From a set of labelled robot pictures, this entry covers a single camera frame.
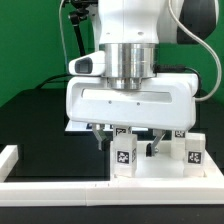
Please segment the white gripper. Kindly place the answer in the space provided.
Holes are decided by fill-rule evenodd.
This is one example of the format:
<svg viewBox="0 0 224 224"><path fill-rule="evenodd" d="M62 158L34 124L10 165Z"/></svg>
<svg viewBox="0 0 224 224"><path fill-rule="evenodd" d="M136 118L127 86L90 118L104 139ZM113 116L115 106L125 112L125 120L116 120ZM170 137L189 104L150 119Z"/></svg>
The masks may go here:
<svg viewBox="0 0 224 224"><path fill-rule="evenodd" d="M102 51L70 61L73 78L66 92L67 116L72 121L93 124L100 151L110 144L104 124L154 129L154 140L146 146L147 157L158 153L157 145L165 130L186 131L195 124L195 74L159 73L142 80L138 90L114 90L104 71Z"/></svg>

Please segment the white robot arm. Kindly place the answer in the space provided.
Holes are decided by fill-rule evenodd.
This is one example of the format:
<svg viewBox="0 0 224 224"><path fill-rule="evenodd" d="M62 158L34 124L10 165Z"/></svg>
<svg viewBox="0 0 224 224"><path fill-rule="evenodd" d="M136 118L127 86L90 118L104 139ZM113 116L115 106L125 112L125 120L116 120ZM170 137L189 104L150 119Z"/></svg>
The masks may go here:
<svg viewBox="0 0 224 224"><path fill-rule="evenodd" d="M168 130L189 130L200 79L184 67L157 64L157 46L209 49L205 39L216 28L218 0L98 0L87 12L96 50L69 63L69 119L90 123L101 150L109 147L106 124L149 128L157 142Z"/></svg>

